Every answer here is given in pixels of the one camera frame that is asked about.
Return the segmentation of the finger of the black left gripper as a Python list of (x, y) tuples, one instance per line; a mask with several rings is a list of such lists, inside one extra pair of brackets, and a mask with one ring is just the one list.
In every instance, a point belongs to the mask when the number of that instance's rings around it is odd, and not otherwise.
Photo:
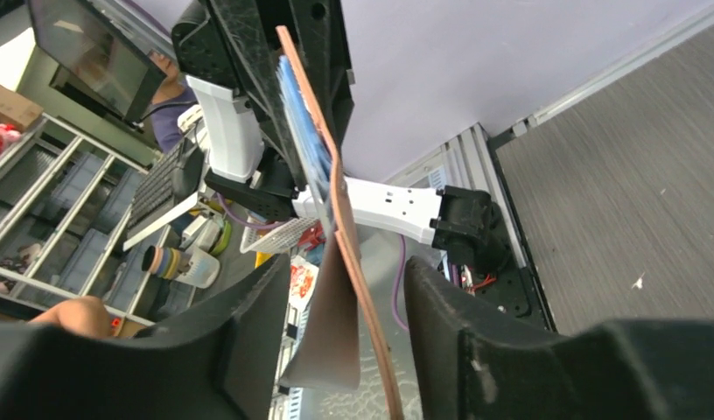
[(293, 0), (297, 46), (338, 149), (354, 109), (354, 72), (340, 0)]
[(208, 7), (231, 47), (242, 88), (263, 112), (260, 127), (265, 142), (283, 158), (296, 186), (303, 188), (305, 174), (280, 99), (275, 58), (256, 2), (211, 0)]

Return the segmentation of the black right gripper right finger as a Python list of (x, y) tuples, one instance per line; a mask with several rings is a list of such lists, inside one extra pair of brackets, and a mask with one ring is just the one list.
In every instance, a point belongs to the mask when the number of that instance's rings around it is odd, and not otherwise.
[(714, 320), (620, 319), (567, 337), (406, 262), (428, 419), (714, 419)]

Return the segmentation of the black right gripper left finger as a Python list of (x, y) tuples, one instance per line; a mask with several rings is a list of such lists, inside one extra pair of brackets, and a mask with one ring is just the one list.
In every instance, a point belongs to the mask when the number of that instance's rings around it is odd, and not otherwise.
[(264, 419), (289, 282), (273, 257), (130, 339), (0, 322), (0, 419)]

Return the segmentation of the tan leather card holder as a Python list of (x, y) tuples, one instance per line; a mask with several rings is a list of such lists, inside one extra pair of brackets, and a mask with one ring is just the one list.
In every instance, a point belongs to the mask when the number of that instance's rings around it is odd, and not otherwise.
[(356, 238), (356, 224), (352, 205), (348, 197), (347, 182), (343, 172), (340, 153), (327, 126), (317, 97), (301, 62), (298, 49), (292, 40), (289, 30), (284, 25), (276, 27), (283, 52), (293, 66), (297, 83), (306, 105), (316, 124), (317, 131), (322, 136), (325, 148), (332, 160), (330, 170), (329, 198), (335, 223), (335, 240), (346, 265), (356, 300), (362, 309), (369, 335), (372, 341), (375, 358), (381, 375), (388, 415), (391, 419), (403, 419), (403, 404), (396, 379), (389, 344), (386, 340), (381, 321), (372, 295), (369, 291), (364, 272), (361, 267), (359, 243)]

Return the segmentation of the grey white card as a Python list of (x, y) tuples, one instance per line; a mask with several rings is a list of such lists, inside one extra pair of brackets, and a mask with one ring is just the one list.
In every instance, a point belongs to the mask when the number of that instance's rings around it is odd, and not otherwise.
[(335, 236), (325, 244), (307, 324), (280, 384), (348, 391), (361, 380), (358, 304)]

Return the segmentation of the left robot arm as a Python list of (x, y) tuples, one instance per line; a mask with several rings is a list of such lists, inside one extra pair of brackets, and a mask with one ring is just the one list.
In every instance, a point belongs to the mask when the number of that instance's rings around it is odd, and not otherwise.
[(349, 178), (340, 147), (354, 108), (338, 1), (194, 1), (171, 28), (206, 119), (205, 181), (271, 220), (319, 218), (326, 233), (382, 228), (501, 272), (512, 252), (490, 194), (399, 189)]

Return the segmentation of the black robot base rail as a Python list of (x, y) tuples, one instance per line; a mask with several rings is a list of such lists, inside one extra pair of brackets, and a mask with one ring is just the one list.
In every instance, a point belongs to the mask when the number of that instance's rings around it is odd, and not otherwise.
[(485, 133), (471, 127), (441, 147), (443, 169), (448, 184), (490, 193), (496, 205), (499, 226), (507, 233), (512, 254), (495, 280), (472, 294), (494, 303), (501, 312), (534, 326), (555, 332), (555, 321), (537, 275), (522, 223), (498, 159), (487, 146)]

